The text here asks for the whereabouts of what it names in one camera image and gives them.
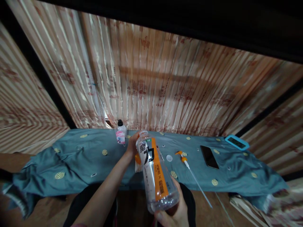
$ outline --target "white tube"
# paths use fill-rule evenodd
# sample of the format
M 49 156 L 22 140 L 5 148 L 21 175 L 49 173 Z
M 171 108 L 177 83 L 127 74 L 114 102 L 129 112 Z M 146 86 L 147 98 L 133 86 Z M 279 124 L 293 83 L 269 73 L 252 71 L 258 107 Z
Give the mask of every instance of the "white tube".
M 197 179 L 195 178 L 195 175 L 193 174 L 192 170 L 189 168 L 189 165 L 187 164 L 186 166 L 187 166 L 187 168 L 189 169 L 190 173 L 192 174 L 193 178 L 195 179 L 195 181 L 196 181 L 198 187 L 200 188 L 200 190 L 201 190 L 202 194 L 204 195 L 206 201 L 208 202 L 209 206 L 212 208 L 211 203 L 209 202 L 208 198 L 207 198 L 206 195 L 204 194 L 204 192 L 203 192 L 202 188 L 200 187 L 200 185 L 199 185 Z

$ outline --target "blue case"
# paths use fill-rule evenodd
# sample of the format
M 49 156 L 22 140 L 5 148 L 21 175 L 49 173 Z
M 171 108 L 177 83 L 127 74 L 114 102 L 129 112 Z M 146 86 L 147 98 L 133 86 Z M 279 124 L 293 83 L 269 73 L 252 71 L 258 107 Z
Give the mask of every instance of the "blue case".
M 233 142 L 229 141 L 230 138 L 232 138 L 232 139 L 236 140 L 237 142 L 243 144 L 245 147 L 243 147 L 243 148 L 238 147 L 236 144 L 234 144 Z M 235 135 L 229 135 L 224 140 L 226 142 L 230 143 L 231 145 L 233 145 L 234 147 L 238 148 L 239 150 L 246 150 L 246 149 L 249 148 L 249 144 L 246 141 L 240 139 L 239 137 L 236 137 Z

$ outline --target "blue digital timer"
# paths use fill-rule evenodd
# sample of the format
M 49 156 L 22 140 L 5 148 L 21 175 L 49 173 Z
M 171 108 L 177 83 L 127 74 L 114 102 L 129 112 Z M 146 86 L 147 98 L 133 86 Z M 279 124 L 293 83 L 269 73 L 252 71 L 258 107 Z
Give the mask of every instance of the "blue digital timer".
M 249 144 L 247 142 L 235 135 L 229 135 L 224 140 L 233 145 L 234 147 L 238 148 L 239 150 L 246 150 L 249 148 Z

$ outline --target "beige curtain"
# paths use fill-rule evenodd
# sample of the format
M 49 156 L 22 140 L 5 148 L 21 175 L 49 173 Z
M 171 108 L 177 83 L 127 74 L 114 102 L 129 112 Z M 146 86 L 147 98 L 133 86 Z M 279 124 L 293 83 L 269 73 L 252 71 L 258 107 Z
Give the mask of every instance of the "beige curtain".
M 36 154 L 69 127 L 0 24 L 0 153 Z
M 91 14 L 82 18 L 113 125 L 123 119 L 132 130 L 236 133 L 302 76 L 298 64 Z
M 257 158 L 285 175 L 303 169 L 303 90 L 242 138 Z
M 272 57 L 47 3 L 8 2 L 79 128 L 105 127 L 105 110 L 113 126 L 122 119 L 130 130 L 235 134 L 303 75 L 302 65 Z M 243 137 L 280 173 L 302 166 L 300 94 L 293 99 Z M 277 116 L 281 128 L 268 123 Z
M 28 0 L 8 0 L 78 128 L 105 128 L 76 11 Z

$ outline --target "pink label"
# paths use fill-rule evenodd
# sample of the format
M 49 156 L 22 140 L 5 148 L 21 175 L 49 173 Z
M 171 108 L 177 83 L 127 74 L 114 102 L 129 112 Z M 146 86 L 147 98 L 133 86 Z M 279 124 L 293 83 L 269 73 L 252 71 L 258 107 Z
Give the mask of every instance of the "pink label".
M 125 134 L 122 131 L 116 132 L 117 142 L 120 144 L 125 144 Z

